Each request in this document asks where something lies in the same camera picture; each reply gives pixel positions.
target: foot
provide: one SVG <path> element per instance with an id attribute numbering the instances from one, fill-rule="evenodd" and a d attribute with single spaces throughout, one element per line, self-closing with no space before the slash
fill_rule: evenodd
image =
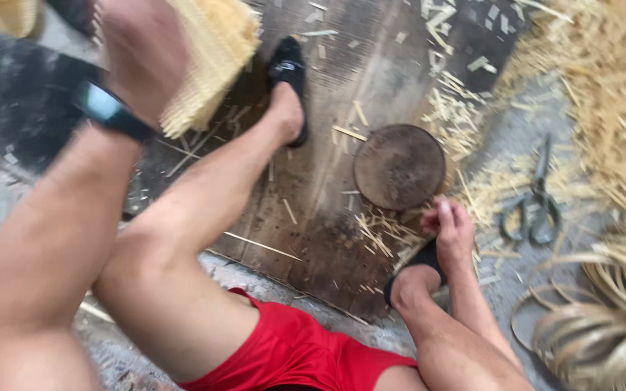
<path id="1" fill-rule="evenodd" d="M 395 276 L 390 303 L 396 309 L 412 307 L 419 300 L 426 301 L 440 286 L 441 277 L 431 266 L 407 266 Z"/>
<path id="2" fill-rule="evenodd" d="M 280 91 L 279 94 L 287 96 L 287 102 L 298 105 L 291 115 L 298 117 L 301 115 L 298 135 L 289 143 L 292 148 L 298 148 L 308 139 L 308 126 L 306 125 L 305 107 L 303 106 L 303 91 L 306 79 L 306 64 L 301 54 L 299 41 L 294 37 L 286 37 L 275 50 L 272 59 L 267 67 L 267 84 L 272 91 L 272 105 L 275 104 L 275 90 L 291 89 L 296 94 L 296 99 L 291 98 L 290 91 L 286 93 Z"/>
<path id="3" fill-rule="evenodd" d="M 439 285 L 446 285 L 447 279 L 446 275 L 441 270 L 439 266 L 438 253 L 436 248 L 436 239 L 430 241 L 426 244 L 422 250 L 419 251 L 418 254 L 413 256 L 413 258 L 408 262 L 403 269 L 401 269 L 400 273 L 404 272 L 405 269 L 412 269 L 415 265 L 424 265 L 432 269 L 439 276 Z M 398 273 L 396 276 L 391 276 L 388 282 L 386 282 L 385 287 L 383 288 L 383 297 L 388 306 L 392 307 L 392 292 L 393 287 L 395 286 L 395 280 L 400 276 Z"/>
<path id="4" fill-rule="evenodd" d="M 272 90 L 270 107 L 277 118 L 281 118 L 284 130 L 284 143 L 291 144 L 301 135 L 303 129 L 303 109 L 299 96 L 291 84 L 280 81 Z"/>

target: metal scissors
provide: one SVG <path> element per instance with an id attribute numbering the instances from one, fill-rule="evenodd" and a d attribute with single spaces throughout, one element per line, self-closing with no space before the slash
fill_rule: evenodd
<path id="1" fill-rule="evenodd" d="M 545 184 L 550 171 L 550 156 L 552 154 L 552 134 L 548 133 L 540 150 L 540 160 L 535 169 L 535 177 L 531 184 L 531 193 L 522 195 L 501 212 L 501 234 L 513 241 L 522 241 L 526 236 L 536 244 L 549 244 L 562 230 L 562 214 L 557 201 L 547 193 Z M 540 205 L 535 220 L 528 226 L 527 207 L 532 204 Z M 521 210 L 521 226 L 515 232 L 506 228 L 506 219 L 516 208 Z"/>

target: smartwatch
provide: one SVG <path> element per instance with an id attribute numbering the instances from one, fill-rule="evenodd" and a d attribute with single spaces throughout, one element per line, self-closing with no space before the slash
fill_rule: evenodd
<path id="1" fill-rule="evenodd" d="M 120 98 L 90 81 L 84 81 L 79 87 L 74 106 L 103 127 L 124 133 L 140 143 L 154 134 L 151 126 L 136 118 Z"/>

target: knee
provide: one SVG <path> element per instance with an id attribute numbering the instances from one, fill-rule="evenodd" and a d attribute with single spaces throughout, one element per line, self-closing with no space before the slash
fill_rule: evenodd
<path id="1" fill-rule="evenodd" d="M 94 289 L 124 289 L 154 283 L 172 259 L 166 236 L 157 227 L 130 225 L 118 236 Z"/>

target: black shoe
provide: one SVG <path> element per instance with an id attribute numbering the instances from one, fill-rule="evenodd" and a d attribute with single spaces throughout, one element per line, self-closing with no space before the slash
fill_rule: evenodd
<path id="1" fill-rule="evenodd" d="M 439 277 L 441 277 L 441 286 L 447 284 L 446 275 L 441 270 L 439 266 L 439 257 L 436 253 L 436 239 L 433 239 L 429 243 L 427 243 L 422 250 L 417 253 L 417 255 L 413 256 L 413 258 L 406 265 L 403 266 L 402 269 L 408 266 L 414 265 L 428 265 L 431 266 L 432 269 L 439 272 Z M 390 303 L 390 291 L 393 288 L 393 282 L 395 282 L 395 277 L 400 273 L 400 271 L 395 274 L 395 276 L 391 276 L 386 282 L 385 287 L 383 288 L 383 298 L 385 299 L 385 303 L 393 308 L 393 305 Z"/>
<path id="2" fill-rule="evenodd" d="M 299 96 L 301 109 L 303 110 L 303 126 L 299 137 L 291 144 L 292 148 L 298 148 L 305 144 L 308 139 L 308 124 L 306 110 L 303 105 L 303 89 L 306 81 L 306 64 L 301 55 L 301 45 L 294 37 L 286 37 L 280 42 L 267 66 L 267 89 L 272 91 L 277 83 L 285 81 L 289 83 Z"/>

